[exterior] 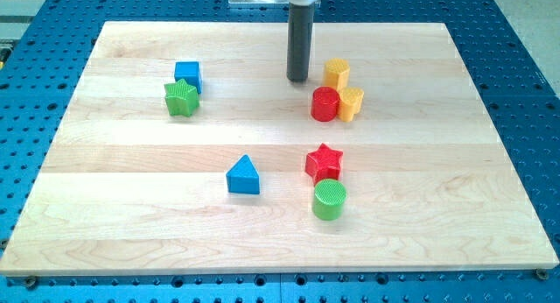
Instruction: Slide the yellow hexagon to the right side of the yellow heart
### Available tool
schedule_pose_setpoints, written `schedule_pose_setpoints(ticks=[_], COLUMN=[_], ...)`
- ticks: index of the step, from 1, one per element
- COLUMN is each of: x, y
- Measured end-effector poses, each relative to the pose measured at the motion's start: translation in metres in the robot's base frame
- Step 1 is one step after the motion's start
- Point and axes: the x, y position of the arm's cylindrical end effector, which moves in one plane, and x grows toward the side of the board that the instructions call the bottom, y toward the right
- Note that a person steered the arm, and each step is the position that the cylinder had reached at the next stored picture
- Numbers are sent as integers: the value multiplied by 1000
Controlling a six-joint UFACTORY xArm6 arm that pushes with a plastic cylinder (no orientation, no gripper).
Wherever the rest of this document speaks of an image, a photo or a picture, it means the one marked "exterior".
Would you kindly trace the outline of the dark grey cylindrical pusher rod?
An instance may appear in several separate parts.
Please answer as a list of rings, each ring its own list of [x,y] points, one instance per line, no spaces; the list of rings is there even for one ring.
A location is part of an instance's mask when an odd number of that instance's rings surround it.
[[[308,78],[313,17],[312,5],[290,4],[286,71],[290,81],[304,82]]]

